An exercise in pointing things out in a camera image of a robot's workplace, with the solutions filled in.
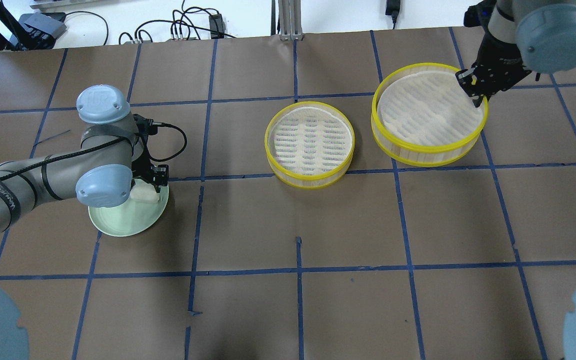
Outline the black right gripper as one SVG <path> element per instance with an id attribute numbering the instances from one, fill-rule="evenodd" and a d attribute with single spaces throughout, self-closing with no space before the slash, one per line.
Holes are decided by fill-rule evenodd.
<path id="1" fill-rule="evenodd" d="M 459 86 L 478 109 L 500 91 L 507 91 L 532 73 L 515 43 L 484 35 L 477 59 L 470 68 L 455 73 Z"/>

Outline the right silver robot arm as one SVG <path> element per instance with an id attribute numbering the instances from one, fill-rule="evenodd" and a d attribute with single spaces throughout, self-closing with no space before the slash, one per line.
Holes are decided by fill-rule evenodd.
<path id="1" fill-rule="evenodd" d="M 576 0 L 483 0 L 462 22 L 484 32 L 476 60 L 455 74 L 475 107 L 532 73 L 576 68 Z"/>

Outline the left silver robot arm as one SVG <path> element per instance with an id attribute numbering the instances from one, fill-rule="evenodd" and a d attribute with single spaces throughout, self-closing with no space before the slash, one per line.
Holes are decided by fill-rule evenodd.
<path id="1" fill-rule="evenodd" d="M 156 121 L 133 114 L 107 84 L 76 101 L 86 123 L 80 150 L 0 163 L 0 233 L 42 205 L 77 199 L 104 234 L 132 236 L 150 228 L 169 202 L 169 167 L 156 165 L 147 140 Z"/>

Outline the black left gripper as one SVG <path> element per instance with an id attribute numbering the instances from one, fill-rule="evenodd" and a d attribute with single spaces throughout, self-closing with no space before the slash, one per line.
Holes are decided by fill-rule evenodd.
<path id="1" fill-rule="evenodd" d="M 169 166 L 167 164 L 155 165 L 154 158 L 148 148 L 148 140 L 159 132 L 160 123 L 151 118 L 133 114 L 137 132 L 131 162 L 132 177 L 151 184 L 157 194 L 169 186 Z"/>

